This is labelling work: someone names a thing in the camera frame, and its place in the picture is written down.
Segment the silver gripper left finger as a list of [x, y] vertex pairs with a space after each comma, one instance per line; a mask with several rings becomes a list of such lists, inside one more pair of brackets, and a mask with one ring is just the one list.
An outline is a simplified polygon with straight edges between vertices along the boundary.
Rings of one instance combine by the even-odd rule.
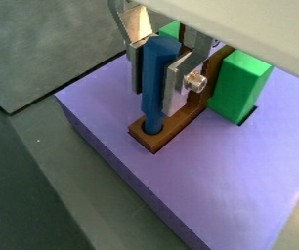
[[132, 0], [106, 0], [108, 8], [120, 29], [126, 57], [132, 64], [132, 89], [136, 94], [142, 92], [144, 45], [154, 36], [148, 9]]

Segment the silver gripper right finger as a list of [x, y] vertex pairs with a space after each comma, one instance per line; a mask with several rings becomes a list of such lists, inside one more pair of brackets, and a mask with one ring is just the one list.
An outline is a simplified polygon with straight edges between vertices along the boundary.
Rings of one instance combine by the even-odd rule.
[[208, 79], [197, 72], [198, 66], [209, 57], [213, 39], [192, 27], [184, 29], [182, 45], [190, 48], [165, 71], [162, 113], [170, 117], [185, 105], [190, 91], [200, 93]]

